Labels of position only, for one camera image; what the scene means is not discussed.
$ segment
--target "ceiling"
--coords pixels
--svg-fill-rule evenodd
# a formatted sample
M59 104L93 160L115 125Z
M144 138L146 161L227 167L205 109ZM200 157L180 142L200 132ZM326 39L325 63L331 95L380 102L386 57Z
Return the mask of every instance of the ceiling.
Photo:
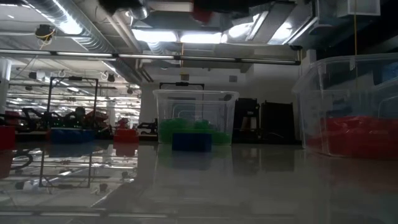
M98 41L101 46L106 46L106 52L129 54L154 54L154 49L147 42L137 40L132 29L157 30L173 32L176 42L159 42L159 49L166 54L195 55L206 57L239 57L239 58L268 58L283 60L300 60L305 56L305 49L322 46L325 36L330 35L330 30L311 33L312 28L323 24L333 24L342 28L351 21L350 17L336 17L335 13L318 11L323 9L329 0L297 0L275 1L249 11L250 15L244 18L232 19L227 14L214 12L207 23L194 19L192 13L187 11L190 1L149 1L152 10L149 16L141 21L131 20L131 15L125 11L117 12L114 16L107 15L98 5L97 0L46 0L46 4L63 6L62 13L69 16L54 17L51 9L42 9L44 4L36 0L0 0L0 49L25 49L49 50L67 52L87 52L87 47L82 40L90 37L91 41ZM69 19L62 24L61 19ZM65 33L65 24L80 24L82 34ZM55 27L55 35L50 42L43 44L36 38L34 32L41 24ZM241 35L234 36L231 30L244 24ZM187 32L217 33L225 35L223 44L193 44L181 43ZM301 45L301 48L292 48L291 45ZM46 95L48 85L45 79L33 80L28 77L30 72L45 71L46 76L55 76L63 71L65 76L78 75L86 78L98 78L100 89L98 95L106 103L110 96L128 96L130 100L140 101L141 91L139 85L145 83L178 82L180 73L189 73L190 82L213 83L217 85L244 85L248 79L247 73L251 64L227 62L202 62L202 61L170 61L170 60L136 60L121 59L117 62L104 61L98 58L66 58L66 57L27 57L26 55L0 55L12 60L12 75L9 93L33 93ZM115 81L107 81L106 74L114 73ZM229 77L236 76L238 81L231 83ZM26 85L34 85L32 91L26 91ZM86 86L87 93L70 93L66 88L54 90L54 94L81 95L89 97L94 93L89 83L73 83L71 85ZM127 89L134 89L134 93L127 94ZM18 110L17 104L9 104ZM130 111L119 110L120 115L129 114Z

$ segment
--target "glossy floor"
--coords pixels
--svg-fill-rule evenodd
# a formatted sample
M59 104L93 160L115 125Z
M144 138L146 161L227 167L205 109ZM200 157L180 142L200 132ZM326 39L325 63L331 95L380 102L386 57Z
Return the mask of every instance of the glossy floor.
M18 148L33 162L0 179L0 223L398 223L396 161L248 144Z

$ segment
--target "green object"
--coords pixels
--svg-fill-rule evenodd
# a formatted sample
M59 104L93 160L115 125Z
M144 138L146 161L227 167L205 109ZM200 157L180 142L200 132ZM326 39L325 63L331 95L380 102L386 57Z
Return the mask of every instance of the green object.
M194 123L183 118L163 120L159 124L159 139L162 143L171 144L174 133L205 133L211 134L213 144L230 145L231 136L218 132L207 120L196 121Z

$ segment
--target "clear storage container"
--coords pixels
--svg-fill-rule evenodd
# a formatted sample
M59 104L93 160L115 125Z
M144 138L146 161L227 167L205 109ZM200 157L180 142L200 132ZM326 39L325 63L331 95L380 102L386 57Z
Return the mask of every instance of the clear storage container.
M232 91L154 90L159 142L170 144L174 133L208 133L213 144L230 145L235 101Z
M293 88L304 148L331 156L398 158L398 54L327 58Z

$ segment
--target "white floor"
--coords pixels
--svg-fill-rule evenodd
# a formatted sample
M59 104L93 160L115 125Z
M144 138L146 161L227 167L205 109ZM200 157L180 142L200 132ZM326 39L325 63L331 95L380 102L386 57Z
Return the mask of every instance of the white floor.
M93 161L115 169L95 168L110 178L88 189L14 190L17 177L3 179L10 181L0 182L0 223L398 223L396 161L331 158L300 146L237 144L206 154L144 142L101 147ZM134 158L116 156L129 149ZM109 189L96 193L101 183Z

